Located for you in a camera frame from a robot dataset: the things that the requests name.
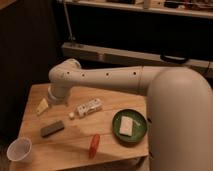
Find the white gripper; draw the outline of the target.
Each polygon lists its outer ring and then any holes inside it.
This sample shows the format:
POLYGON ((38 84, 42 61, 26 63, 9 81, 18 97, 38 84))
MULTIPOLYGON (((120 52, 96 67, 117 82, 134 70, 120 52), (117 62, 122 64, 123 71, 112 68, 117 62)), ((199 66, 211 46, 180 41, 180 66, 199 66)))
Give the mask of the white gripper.
POLYGON ((67 101, 69 96, 69 90, 65 88, 56 88, 49 87, 48 88, 48 100, 51 104, 61 104, 67 101))

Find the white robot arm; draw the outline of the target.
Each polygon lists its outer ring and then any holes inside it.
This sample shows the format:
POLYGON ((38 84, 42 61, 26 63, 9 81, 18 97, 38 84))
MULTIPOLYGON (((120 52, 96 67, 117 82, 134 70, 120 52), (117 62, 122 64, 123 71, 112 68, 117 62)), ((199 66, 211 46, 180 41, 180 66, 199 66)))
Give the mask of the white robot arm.
POLYGON ((150 171, 213 171, 213 90, 187 67, 81 68, 68 59, 49 71, 49 99, 60 103, 74 86, 147 98, 150 171))

